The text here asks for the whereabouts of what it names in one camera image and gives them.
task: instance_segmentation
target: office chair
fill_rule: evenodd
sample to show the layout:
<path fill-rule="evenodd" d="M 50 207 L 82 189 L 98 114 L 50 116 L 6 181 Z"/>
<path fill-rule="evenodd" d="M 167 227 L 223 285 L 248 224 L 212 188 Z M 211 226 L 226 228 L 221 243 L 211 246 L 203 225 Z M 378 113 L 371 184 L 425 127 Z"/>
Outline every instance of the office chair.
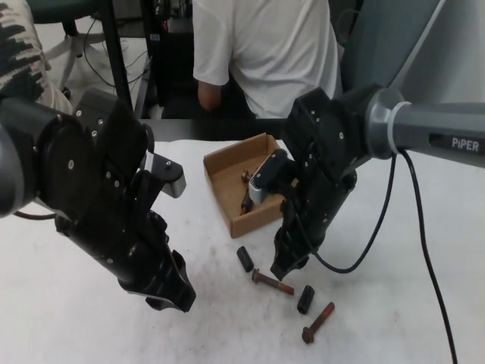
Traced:
<path fill-rule="evenodd" d="M 343 91 L 399 89 L 446 0 L 365 0 L 341 62 Z"/>
<path fill-rule="evenodd" d="M 91 45 L 105 40 L 103 33 L 86 35 L 79 33 L 76 28 L 77 19 L 94 14 L 99 10 L 99 0 L 27 0 L 27 3 L 32 11 L 34 23 L 62 23 L 66 34 L 64 40 L 47 51 L 45 56 L 50 61 L 64 53 L 69 53 L 62 78 L 58 84 L 59 89 L 69 98 L 70 92 L 66 89 L 67 79 L 74 68 L 76 58 L 83 56 L 85 42 L 86 49 L 98 52 Z"/>

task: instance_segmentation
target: black cylindrical spacer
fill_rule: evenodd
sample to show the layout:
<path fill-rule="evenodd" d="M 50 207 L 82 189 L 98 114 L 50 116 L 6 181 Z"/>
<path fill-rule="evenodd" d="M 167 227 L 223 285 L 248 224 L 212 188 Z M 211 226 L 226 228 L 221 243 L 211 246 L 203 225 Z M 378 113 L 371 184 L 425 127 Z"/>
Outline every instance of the black cylindrical spacer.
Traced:
<path fill-rule="evenodd" d="M 255 267 L 255 265 L 252 262 L 251 257 L 249 256 L 248 251 L 246 250 L 246 248 L 244 246 L 241 246 L 237 250 L 237 256 L 238 256 L 239 260 L 241 261 L 242 267 L 244 268 L 246 273 L 249 273 L 250 271 L 252 271 L 252 269 Z"/>
<path fill-rule="evenodd" d="M 310 308 L 311 301 L 313 301 L 313 296 L 315 295 L 315 291 L 310 286 L 306 286 L 303 290 L 302 296 L 300 297 L 300 301 L 298 301 L 298 306 L 296 309 L 302 315 L 306 315 L 308 309 Z"/>

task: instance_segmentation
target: rusty screw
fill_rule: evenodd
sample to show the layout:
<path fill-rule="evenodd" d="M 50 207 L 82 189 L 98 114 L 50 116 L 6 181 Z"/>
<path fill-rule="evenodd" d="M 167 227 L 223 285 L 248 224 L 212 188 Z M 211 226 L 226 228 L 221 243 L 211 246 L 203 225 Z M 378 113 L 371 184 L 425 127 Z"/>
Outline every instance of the rusty screw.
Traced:
<path fill-rule="evenodd" d="M 295 294 L 295 289 L 293 287 L 287 286 L 286 284 L 280 283 L 273 278 L 269 278 L 266 275 L 259 273 L 259 269 L 254 269 L 252 271 L 252 281 L 255 283 L 263 282 L 268 286 L 272 286 L 281 292 L 289 294 L 290 296 Z"/>
<path fill-rule="evenodd" d="M 325 320 L 330 316 L 330 314 L 335 309 L 335 303 L 330 302 L 328 306 L 324 309 L 324 311 L 317 317 L 313 324 L 311 324 L 310 328 L 304 328 L 302 333 L 302 339 L 307 344 L 313 343 L 314 334 L 317 330 L 324 324 Z"/>
<path fill-rule="evenodd" d="M 241 180 L 243 183 L 248 184 L 249 181 L 251 180 L 253 174 L 249 173 L 249 171 L 244 171 L 241 175 Z"/>

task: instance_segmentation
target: chair wheel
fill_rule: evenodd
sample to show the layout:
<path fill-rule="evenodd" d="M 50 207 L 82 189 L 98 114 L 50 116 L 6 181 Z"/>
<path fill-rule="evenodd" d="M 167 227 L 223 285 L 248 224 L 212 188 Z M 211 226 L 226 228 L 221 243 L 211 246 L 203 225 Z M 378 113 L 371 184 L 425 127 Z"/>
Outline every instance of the chair wheel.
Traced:
<path fill-rule="evenodd" d="M 68 89 L 67 87 L 63 88 L 62 94 L 66 96 L 66 99 L 70 100 L 70 97 L 71 97 L 70 89 Z"/>

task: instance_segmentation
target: gray wall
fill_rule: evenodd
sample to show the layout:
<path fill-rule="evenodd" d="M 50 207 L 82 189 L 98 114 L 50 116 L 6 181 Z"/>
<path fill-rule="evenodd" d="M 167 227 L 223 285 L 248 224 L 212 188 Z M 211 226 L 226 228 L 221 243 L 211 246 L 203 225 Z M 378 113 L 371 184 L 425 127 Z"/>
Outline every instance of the gray wall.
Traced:
<path fill-rule="evenodd" d="M 485 102 L 485 0 L 447 0 L 402 91 L 412 102 Z"/>

